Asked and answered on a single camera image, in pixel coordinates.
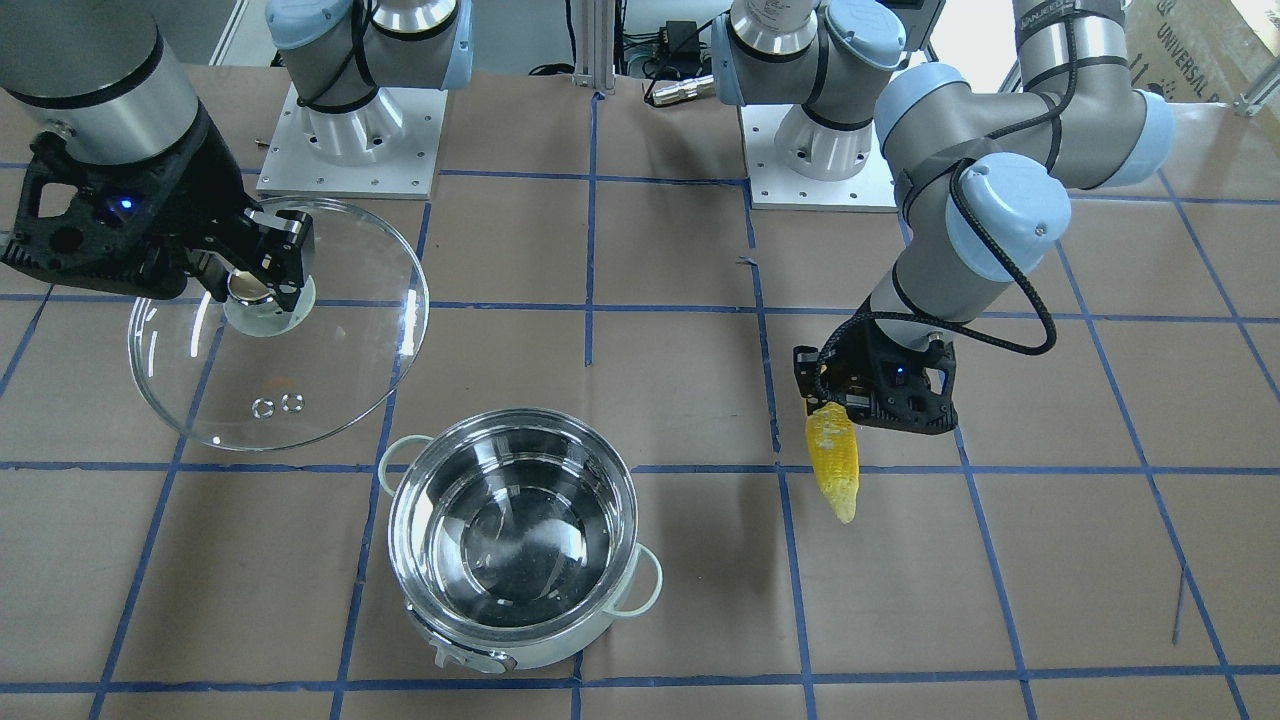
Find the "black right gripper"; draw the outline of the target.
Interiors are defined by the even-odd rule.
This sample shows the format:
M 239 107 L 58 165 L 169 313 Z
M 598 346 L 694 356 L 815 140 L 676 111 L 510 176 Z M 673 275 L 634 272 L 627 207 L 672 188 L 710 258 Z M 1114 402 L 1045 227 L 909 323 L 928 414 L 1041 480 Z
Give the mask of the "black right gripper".
M 230 297 L 239 272 L 293 313 L 310 278 L 314 219 L 301 210 L 266 210 L 251 199 L 229 210 L 165 199 L 150 209 L 150 297 L 170 300 L 197 281 L 214 302 Z

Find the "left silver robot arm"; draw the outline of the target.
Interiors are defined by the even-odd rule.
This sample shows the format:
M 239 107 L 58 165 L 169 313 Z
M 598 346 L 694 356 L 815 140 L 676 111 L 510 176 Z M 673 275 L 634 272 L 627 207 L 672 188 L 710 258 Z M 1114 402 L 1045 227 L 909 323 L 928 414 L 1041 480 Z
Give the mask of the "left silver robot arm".
M 820 348 L 794 350 L 808 414 L 950 428 L 956 337 L 1027 356 L 1056 345 L 1030 274 L 1069 225 L 1069 191 L 1135 184 L 1169 158 L 1172 111 L 1129 79 L 1124 3 L 1016 1 L 1012 19 L 1015 94 L 977 92 L 941 61 L 906 68 L 908 33 L 878 1 L 735 1 L 712 22 L 719 100 L 876 141 L 911 233 Z

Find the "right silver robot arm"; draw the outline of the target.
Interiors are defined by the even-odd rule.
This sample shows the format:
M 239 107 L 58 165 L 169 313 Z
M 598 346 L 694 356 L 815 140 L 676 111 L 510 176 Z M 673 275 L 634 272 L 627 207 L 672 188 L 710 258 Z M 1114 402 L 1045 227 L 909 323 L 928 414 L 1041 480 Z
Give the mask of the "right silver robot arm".
M 270 1 L 268 29 L 312 156 L 362 167 L 410 146 L 397 88 L 470 82 L 468 1 Z M 4 265 L 50 284 L 298 314 L 314 220 L 271 210 L 137 1 L 5 1 L 3 90 L 37 122 Z

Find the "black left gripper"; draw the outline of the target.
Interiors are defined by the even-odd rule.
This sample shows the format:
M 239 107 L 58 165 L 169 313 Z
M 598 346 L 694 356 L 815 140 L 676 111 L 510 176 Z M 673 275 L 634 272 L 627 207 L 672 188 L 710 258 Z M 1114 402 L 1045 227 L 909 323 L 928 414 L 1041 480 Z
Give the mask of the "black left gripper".
M 876 373 L 867 350 L 844 350 L 818 357 L 818 406 L 838 404 L 854 411 L 877 409 Z

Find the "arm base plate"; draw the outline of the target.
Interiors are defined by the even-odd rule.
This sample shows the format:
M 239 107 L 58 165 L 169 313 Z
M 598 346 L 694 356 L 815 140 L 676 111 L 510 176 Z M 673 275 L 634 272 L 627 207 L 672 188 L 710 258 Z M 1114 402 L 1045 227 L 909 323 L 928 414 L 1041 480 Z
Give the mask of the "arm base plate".
M 302 108 L 291 87 L 262 161 L 266 196 L 429 200 L 447 91 L 380 88 L 346 114 Z
M 755 209 L 897 211 L 874 124 L 831 129 L 799 105 L 749 105 L 739 115 Z

